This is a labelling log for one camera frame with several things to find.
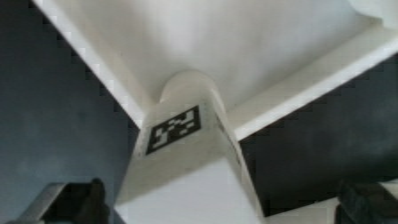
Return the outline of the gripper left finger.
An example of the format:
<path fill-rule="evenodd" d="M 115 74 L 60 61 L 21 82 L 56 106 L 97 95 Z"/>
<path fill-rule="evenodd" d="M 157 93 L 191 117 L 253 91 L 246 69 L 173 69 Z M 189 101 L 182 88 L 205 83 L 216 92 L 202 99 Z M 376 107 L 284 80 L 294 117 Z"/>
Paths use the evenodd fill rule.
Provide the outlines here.
<path fill-rule="evenodd" d="M 51 183 L 10 224 L 108 224 L 104 195 L 97 178 L 85 183 Z"/>

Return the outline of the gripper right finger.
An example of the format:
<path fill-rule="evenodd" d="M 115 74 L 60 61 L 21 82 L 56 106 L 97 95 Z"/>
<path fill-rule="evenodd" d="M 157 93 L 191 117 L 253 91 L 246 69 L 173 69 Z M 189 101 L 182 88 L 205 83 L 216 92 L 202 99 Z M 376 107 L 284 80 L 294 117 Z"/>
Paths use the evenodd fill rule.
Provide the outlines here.
<path fill-rule="evenodd" d="M 398 197 L 376 182 L 339 183 L 333 224 L 398 224 Z"/>

